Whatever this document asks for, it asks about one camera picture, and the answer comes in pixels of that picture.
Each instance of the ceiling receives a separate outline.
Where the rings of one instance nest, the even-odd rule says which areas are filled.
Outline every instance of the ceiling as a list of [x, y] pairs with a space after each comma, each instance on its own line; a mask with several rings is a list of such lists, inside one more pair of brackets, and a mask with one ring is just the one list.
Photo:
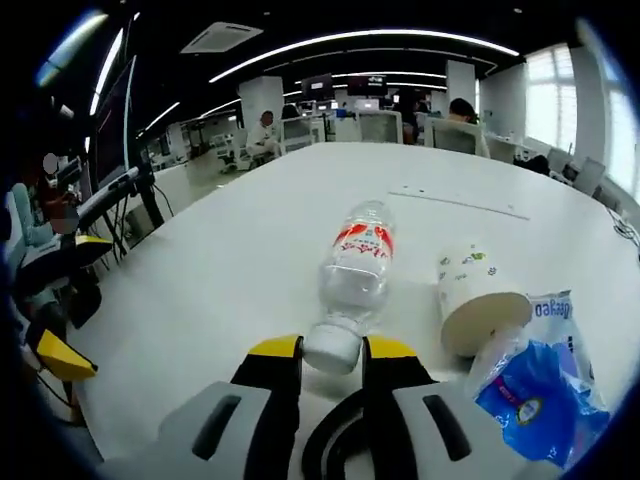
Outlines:
[[[52, 8], [52, 22], [42, 32], [43, 42], [23, 55], [37, 68], [55, 47], [61, 34], [86, 9], [87, 2], [64, 2], [65, 8]], [[359, 71], [411, 71], [446, 73], [447, 59], [476, 65], [483, 78], [522, 62], [522, 55], [558, 42], [576, 42], [571, 1], [494, 1], [391, 3], [380, 7], [343, 7], [337, 2], [289, 7], [255, 7], [233, 2], [180, 2], [113, 0], [93, 2], [109, 14], [109, 20], [91, 37], [86, 48], [69, 66], [55, 93], [78, 112], [78, 119], [91, 128], [88, 116], [93, 89], [113, 38], [120, 28], [129, 26], [123, 48], [107, 87], [124, 66], [126, 59], [138, 55], [132, 103], [133, 127], [139, 131], [175, 102], [174, 108], [145, 135], [155, 135], [170, 123], [194, 118], [237, 98], [237, 86], [263, 74], [281, 76], [285, 92], [299, 90], [296, 80], [323, 73]], [[133, 14], [140, 12], [134, 22]], [[180, 51], [216, 21], [246, 25], [263, 33], [224, 53], [181, 54]], [[455, 33], [486, 40], [518, 51], [510, 56], [490, 48], [457, 40], [409, 35], [366, 36], [309, 45], [266, 58], [210, 84], [212, 77], [225, 70], [292, 43], [311, 38], [369, 29], [421, 29]], [[425, 77], [390, 78], [390, 81], [444, 84], [442, 79]]]

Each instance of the fluorescent light strip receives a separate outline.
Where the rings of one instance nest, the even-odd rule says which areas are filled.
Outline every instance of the fluorescent light strip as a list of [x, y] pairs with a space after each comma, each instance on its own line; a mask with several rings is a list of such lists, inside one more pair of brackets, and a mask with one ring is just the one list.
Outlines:
[[242, 62], [235, 67], [230, 68], [229, 70], [225, 70], [219, 75], [216, 75], [209, 83], [215, 83], [221, 78], [226, 77], [238, 70], [248, 67], [256, 62], [264, 60], [265, 58], [273, 57], [275, 55], [279, 55], [284, 52], [289, 52], [291, 50], [295, 50], [301, 47], [307, 47], [309, 45], [315, 45], [317, 43], [329, 42], [332, 40], [342, 40], [345, 38], [356, 38], [356, 37], [366, 37], [366, 36], [374, 36], [374, 35], [414, 35], [414, 36], [422, 36], [422, 37], [436, 37], [436, 38], [446, 38], [449, 40], [458, 40], [460, 42], [471, 43], [474, 45], [478, 45], [481, 47], [491, 48], [493, 50], [497, 50], [502, 53], [506, 53], [507, 55], [512, 55], [514, 57], [519, 56], [520, 54], [515, 50], [511, 50], [510, 48], [506, 48], [495, 43], [487, 42], [485, 40], [480, 40], [478, 38], [467, 37], [465, 35], [457, 35], [455, 33], [446, 33], [446, 32], [436, 32], [432, 30], [409, 30], [409, 29], [381, 29], [381, 30], [361, 30], [357, 32], [346, 32], [346, 33], [336, 33], [334, 35], [325, 35], [323, 37], [311, 38], [309, 40], [304, 40], [302, 42], [292, 43], [291, 45], [287, 45], [284, 47], [276, 48], [275, 50], [271, 50], [270, 52], [263, 53], [262, 55], [258, 55], [257, 57], [253, 57], [245, 62]]
[[228, 107], [229, 105], [232, 105], [232, 104], [234, 104], [234, 103], [236, 103], [236, 102], [239, 102], [239, 101], [240, 101], [240, 99], [239, 99], [239, 98], [236, 98], [235, 100], [231, 100], [230, 102], [227, 102], [227, 103], [225, 103], [225, 104], [223, 104], [223, 105], [220, 105], [220, 106], [218, 106], [218, 107], [216, 107], [216, 108], [212, 108], [212, 109], [211, 109], [211, 110], [209, 110], [208, 112], [204, 112], [202, 115], [200, 115], [200, 116], [198, 117], [198, 119], [200, 119], [200, 118], [204, 118], [204, 117], [206, 117], [207, 115], [209, 115], [209, 114], [211, 114], [211, 113], [213, 113], [213, 112], [217, 112], [217, 111], [218, 111], [218, 110], [220, 110], [221, 108]]
[[98, 77], [98, 84], [96, 85], [95, 94], [93, 95], [93, 100], [91, 101], [89, 115], [93, 115], [94, 113], [96, 113], [96, 110], [98, 108], [98, 101], [100, 100], [100, 93], [102, 93], [102, 88], [104, 87], [104, 83], [107, 81], [109, 70], [111, 70], [111, 66], [116, 59], [118, 50], [120, 50], [120, 45], [122, 45], [122, 35], [123, 30], [120, 29], [118, 35], [116, 35], [115, 40], [111, 44], [111, 48], [109, 49], [109, 53], [107, 54], [107, 59], [104, 61], [104, 65], [102, 65], [102, 70], [100, 70], [100, 76]]
[[[449, 56], [449, 57], [458, 57], [463, 59], [466, 62], [469, 62], [469, 60], [473, 60], [474, 62], [480, 62], [480, 63], [486, 63], [487, 65], [491, 65], [491, 68], [489, 70], [487, 70], [487, 74], [489, 74], [490, 72], [492, 72], [493, 70], [495, 70], [496, 68], [498, 68], [498, 64], [494, 63], [494, 62], [490, 62], [488, 60], [484, 60], [482, 58], [478, 58], [478, 57], [474, 57], [474, 56], [469, 56], [469, 55], [463, 55], [460, 53], [455, 53], [455, 52], [448, 52], [448, 51], [444, 51], [444, 50], [433, 50], [430, 48], [381, 48], [381, 47], [376, 47], [376, 48], [350, 48], [348, 50], [338, 50], [335, 52], [330, 52], [327, 54], [324, 54], [323, 56], [328, 56], [328, 55], [344, 55], [345, 53], [361, 53], [361, 52], [378, 52], [378, 51], [394, 51], [394, 52], [418, 52], [418, 53], [435, 53], [437, 55], [445, 55], [445, 56]], [[304, 58], [298, 58], [296, 60], [291, 60], [289, 62], [284, 62], [281, 63], [280, 65], [276, 65], [274, 67], [269, 67], [269, 68], [265, 68], [264, 71], [265, 72], [270, 72], [272, 70], [276, 70], [278, 68], [282, 68], [285, 65], [291, 65], [292, 63], [299, 63], [302, 62], [304, 60], [309, 60], [309, 59], [313, 59], [316, 56], [311, 56], [311, 57], [304, 57]]]
[[169, 108], [167, 108], [164, 112], [162, 112], [160, 115], [158, 115], [158, 118], [156, 118], [153, 122], [151, 122], [147, 128], [144, 129], [144, 131], [146, 132], [147, 130], [149, 130], [151, 127], [153, 127], [155, 125], [155, 123], [160, 120], [162, 117], [164, 117], [167, 113], [169, 113], [171, 110], [173, 110], [174, 108], [176, 108], [178, 105], [180, 105], [180, 102], [176, 102], [173, 105], [171, 105]]
[[435, 88], [438, 90], [446, 90], [447, 87], [443, 87], [442, 85], [423, 85], [421, 83], [403, 83], [403, 82], [389, 82], [387, 83], [390, 87], [418, 87], [418, 88]]
[[[359, 72], [359, 73], [338, 73], [336, 75], [331, 75], [332, 78], [342, 78], [342, 77], [362, 77], [365, 75], [407, 75], [407, 76], [415, 76], [415, 77], [432, 77], [432, 78], [447, 78], [446, 75], [439, 75], [437, 73], [420, 73], [420, 72]], [[298, 80], [295, 82], [296, 85], [301, 84], [302, 81]]]

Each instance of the air conditioner vent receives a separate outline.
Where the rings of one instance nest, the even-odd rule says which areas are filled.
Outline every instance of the air conditioner vent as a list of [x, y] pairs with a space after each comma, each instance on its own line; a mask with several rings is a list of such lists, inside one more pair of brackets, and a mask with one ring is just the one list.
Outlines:
[[216, 22], [189, 42], [180, 53], [226, 52], [261, 33], [259, 28]]

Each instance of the person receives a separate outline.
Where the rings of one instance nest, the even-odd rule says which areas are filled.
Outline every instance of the person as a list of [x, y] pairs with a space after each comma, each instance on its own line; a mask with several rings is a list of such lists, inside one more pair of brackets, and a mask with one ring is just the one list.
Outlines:
[[[471, 104], [463, 98], [456, 98], [449, 104], [449, 116], [447, 120], [478, 125], [478, 115], [476, 111]], [[476, 137], [476, 155], [491, 158], [487, 141], [482, 133]]]
[[418, 141], [418, 120], [416, 110], [418, 109], [418, 99], [414, 90], [405, 88], [398, 91], [399, 101], [394, 112], [400, 112], [402, 117], [402, 140], [405, 145], [415, 145]]
[[272, 154], [278, 156], [280, 149], [273, 128], [273, 112], [265, 110], [260, 120], [251, 129], [247, 137], [247, 152], [250, 155]]

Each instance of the red bottle label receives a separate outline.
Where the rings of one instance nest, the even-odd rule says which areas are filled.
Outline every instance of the red bottle label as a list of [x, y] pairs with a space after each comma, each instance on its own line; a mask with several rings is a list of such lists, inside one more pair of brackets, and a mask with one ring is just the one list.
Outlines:
[[393, 257], [391, 233], [383, 227], [369, 227], [363, 223], [350, 225], [333, 242], [341, 252], [371, 253], [376, 258]]

